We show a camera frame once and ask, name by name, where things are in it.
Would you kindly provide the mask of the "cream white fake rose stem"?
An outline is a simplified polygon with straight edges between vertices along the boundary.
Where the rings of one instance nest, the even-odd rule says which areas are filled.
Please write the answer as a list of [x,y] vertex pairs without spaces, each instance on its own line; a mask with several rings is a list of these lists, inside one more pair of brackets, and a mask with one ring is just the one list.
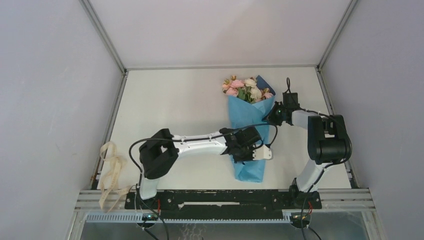
[[262,99],[262,92],[257,86],[257,80],[255,78],[248,78],[244,80],[244,86],[246,93],[248,94],[248,101],[250,103],[259,102]]

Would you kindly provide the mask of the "peach fake rose stem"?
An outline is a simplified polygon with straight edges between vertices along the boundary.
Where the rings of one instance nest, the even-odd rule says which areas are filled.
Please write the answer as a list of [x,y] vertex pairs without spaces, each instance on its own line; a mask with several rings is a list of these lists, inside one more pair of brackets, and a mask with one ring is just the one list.
[[225,79],[221,85],[222,91],[225,93],[231,87],[231,84],[231,79]]

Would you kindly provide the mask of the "cream lace ribbon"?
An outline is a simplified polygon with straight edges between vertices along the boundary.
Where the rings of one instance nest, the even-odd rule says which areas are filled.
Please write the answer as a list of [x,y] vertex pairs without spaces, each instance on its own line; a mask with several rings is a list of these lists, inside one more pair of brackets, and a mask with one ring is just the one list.
[[[116,144],[112,141],[106,142],[100,147],[99,153],[101,160],[105,163],[109,163],[109,171],[99,180],[101,196],[98,203],[100,209],[104,213],[109,213],[114,209],[119,199],[130,192],[132,187],[126,186],[124,188],[119,188],[119,177],[121,170],[127,163],[127,160],[123,156],[117,154]],[[109,209],[106,209],[106,200],[111,193],[117,194],[118,198],[109,207]]]

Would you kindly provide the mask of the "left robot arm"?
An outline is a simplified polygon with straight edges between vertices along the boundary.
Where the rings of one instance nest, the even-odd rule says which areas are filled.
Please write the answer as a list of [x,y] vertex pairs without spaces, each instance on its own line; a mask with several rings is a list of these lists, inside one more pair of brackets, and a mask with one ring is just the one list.
[[171,134],[168,128],[163,128],[139,142],[140,179],[136,200],[145,209],[155,205],[159,180],[178,159],[196,155],[229,155],[235,163],[244,163],[263,160],[265,156],[258,151],[266,147],[256,125],[235,129],[224,127],[213,133],[194,136]]

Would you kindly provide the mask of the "blue wrapping paper sheet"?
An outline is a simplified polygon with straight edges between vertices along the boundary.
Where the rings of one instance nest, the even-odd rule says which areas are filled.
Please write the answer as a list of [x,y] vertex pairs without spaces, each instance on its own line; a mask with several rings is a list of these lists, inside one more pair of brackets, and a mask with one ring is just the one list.
[[242,182],[261,183],[266,160],[254,151],[271,144],[270,125],[264,120],[270,113],[274,89],[261,77],[241,79],[235,75],[224,80],[222,91],[228,96],[227,109],[230,126],[235,129],[236,143],[229,152],[233,161],[234,177]]

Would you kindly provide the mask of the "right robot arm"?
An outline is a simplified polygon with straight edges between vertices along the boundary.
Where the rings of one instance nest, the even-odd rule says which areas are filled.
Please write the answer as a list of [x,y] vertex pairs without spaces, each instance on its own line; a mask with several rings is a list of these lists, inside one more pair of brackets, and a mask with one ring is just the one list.
[[342,115],[304,109],[294,92],[286,91],[282,96],[283,100],[276,101],[262,120],[275,126],[287,123],[307,131],[309,160],[294,179],[292,186],[296,190],[289,194],[289,203],[295,208],[302,208],[309,201],[308,193],[318,190],[327,170],[350,159],[353,146]]

